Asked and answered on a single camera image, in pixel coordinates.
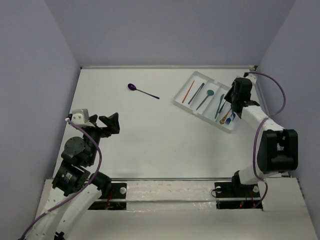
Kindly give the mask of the teal plastic knife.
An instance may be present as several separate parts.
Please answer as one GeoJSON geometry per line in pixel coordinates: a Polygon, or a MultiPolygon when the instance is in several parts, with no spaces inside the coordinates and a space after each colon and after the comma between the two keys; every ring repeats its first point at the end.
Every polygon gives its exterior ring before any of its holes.
{"type": "Polygon", "coordinates": [[[218,114],[219,114],[219,111],[220,111],[220,108],[221,108],[221,104],[222,104],[222,101],[223,101],[223,99],[224,99],[224,96],[225,96],[225,94],[222,94],[221,96],[220,96],[220,99],[219,99],[219,104],[218,104],[218,107],[217,107],[217,109],[216,109],[216,113],[215,113],[215,119],[217,118],[217,116],[218,116],[218,114]]]}

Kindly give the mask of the blue metal fork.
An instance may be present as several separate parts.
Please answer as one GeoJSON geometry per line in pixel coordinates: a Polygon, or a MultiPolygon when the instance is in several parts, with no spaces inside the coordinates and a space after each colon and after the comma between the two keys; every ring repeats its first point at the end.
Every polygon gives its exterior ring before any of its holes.
{"type": "Polygon", "coordinates": [[[225,121],[226,125],[229,125],[236,117],[236,114],[233,112],[225,121]]]}

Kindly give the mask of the teal plastic spoon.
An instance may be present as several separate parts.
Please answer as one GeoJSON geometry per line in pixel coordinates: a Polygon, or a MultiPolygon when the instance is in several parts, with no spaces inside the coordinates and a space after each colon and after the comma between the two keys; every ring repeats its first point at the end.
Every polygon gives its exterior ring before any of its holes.
{"type": "Polygon", "coordinates": [[[198,107],[196,108],[196,110],[198,110],[205,102],[206,100],[213,96],[215,94],[215,92],[212,89],[207,90],[206,92],[206,97],[201,101],[201,103],[198,105],[198,107]]]}

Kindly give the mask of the gold metal fork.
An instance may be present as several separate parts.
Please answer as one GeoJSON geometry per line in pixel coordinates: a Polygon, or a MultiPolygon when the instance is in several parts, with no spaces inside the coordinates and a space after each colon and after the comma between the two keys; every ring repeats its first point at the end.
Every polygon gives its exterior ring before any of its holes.
{"type": "Polygon", "coordinates": [[[230,108],[228,112],[223,116],[223,118],[219,121],[221,125],[223,125],[226,122],[226,119],[231,111],[232,111],[232,108],[230,108]]]}

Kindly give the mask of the purple metal spoon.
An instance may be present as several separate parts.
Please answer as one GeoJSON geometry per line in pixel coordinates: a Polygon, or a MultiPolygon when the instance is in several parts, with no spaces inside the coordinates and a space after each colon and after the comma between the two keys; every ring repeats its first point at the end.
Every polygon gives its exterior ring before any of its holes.
{"type": "Polygon", "coordinates": [[[148,96],[150,96],[150,97],[153,97],[153,98],[155,98],[155,99],[160,99],[158,96],[155,96],[155,95],[153,95],[153,94],[150,94],[150,93],[147,93],[147,92],[145,92],[145,91],[143,91],[143,90],[140,90],[140,89],[138,89],[133,83],[129,83],[128,85],[127,85],[127,87],[128,87],[128,89],[129,90],[131,90],[131,91],[138,91],[138,92],[141,92],[141,93],[143,93],[143,94],[146,94],[146,95],[148,95],[148,96]]]}

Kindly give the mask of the orange chopstick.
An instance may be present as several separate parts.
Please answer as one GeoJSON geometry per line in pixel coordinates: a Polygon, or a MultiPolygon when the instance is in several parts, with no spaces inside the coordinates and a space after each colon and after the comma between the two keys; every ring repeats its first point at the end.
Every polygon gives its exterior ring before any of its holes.
{"type": "Polygon", "coordinates": [[[186,98],[188,97],[188,94],[190,93],[190,91],[191,91],[191,88],[193,87],[193,85],[194,85],[194,82],[195,82],[195,80],[193,80],[192,81],[192,83],[190,84],[190,86],[189,86],[189,88],[188,88],[188,90],[187,90],[187,92],[186,92],[186,94],[185,94],[185,96],[184,96],[184,98],[183,98],[183,100],[182,100],[182,104],[184,104],[185,103],[185,101],[186,101],[186,98]]]}

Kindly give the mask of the iridescent metal fork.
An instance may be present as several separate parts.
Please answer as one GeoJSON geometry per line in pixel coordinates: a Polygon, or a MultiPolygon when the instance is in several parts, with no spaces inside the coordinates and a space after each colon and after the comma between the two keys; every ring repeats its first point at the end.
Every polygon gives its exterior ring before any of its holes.
{"type": "Polygon", "coordinates": [[[223,111],[223,108],[224,108],[224,106],[225,106],[225,104],[226,104],[226,100],[224,100],[224,102],[223,102],[223,104],[221,105],[221,107],[219,108],[219,114],[223,111]]]}

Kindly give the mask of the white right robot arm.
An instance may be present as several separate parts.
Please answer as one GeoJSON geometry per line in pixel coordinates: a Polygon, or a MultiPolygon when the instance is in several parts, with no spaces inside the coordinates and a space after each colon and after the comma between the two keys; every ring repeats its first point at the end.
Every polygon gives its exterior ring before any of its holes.
{"type": "Polygon", "coordinates": [[[252,163],[236,171],[230,183],[230,190],[235,196],[246,193],[249,185],[298,167],[298,133],[277,124],[258,102],[251,99],[255,83],[256,80],[248,76],[237,77],[224,98],[231,104],[233,112],[256,130],[252,163]]]}

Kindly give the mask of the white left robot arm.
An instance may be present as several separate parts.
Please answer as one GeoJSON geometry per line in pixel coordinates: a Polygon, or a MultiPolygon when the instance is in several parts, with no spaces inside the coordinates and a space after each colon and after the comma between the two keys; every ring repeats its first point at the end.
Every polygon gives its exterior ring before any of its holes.
{"type": "Polygon", "coordinates": [[[112,180],[100,172],[100,140],[119,134],[119,114],[89,115],[86,108],[72,111],[66,123],[82,133],[69,138],[61,154],[41,214],[27,227],[22,240],[66,240],[90,206],[113,193],[112,180]]]}

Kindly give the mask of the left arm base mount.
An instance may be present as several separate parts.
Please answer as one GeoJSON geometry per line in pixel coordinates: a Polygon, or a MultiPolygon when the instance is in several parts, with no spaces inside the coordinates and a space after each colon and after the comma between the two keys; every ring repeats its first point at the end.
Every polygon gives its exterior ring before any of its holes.
{"type": "Polygon", "coordinates": [[[127,209],[127,183],[113,182],[110,193],[101,196],[89,208],[89,210],[122,211],[127,209]]]}

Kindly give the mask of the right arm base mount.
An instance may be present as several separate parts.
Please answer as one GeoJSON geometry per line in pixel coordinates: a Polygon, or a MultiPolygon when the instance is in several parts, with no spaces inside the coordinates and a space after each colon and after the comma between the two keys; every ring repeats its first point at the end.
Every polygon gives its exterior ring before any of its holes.
{"type": "Polygon", "coordinates": [[[218,210],[262,209],[260,190],[257,184],[235,187],[229,181],[218,181],[210,192],[216,199],[218,210]]]}

